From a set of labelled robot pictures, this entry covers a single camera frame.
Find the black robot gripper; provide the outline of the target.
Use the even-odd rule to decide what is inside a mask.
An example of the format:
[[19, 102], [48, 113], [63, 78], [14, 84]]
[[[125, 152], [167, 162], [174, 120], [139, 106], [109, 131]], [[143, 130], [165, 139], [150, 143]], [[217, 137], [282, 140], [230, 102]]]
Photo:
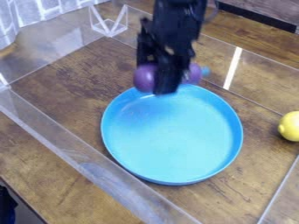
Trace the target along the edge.
[[199, 38], [209, 0], [155, 0], [154, 16], [141, 19], [137, 65], [158, 62], [154, 94], [177, 92], [195, 57], [193, 42]]

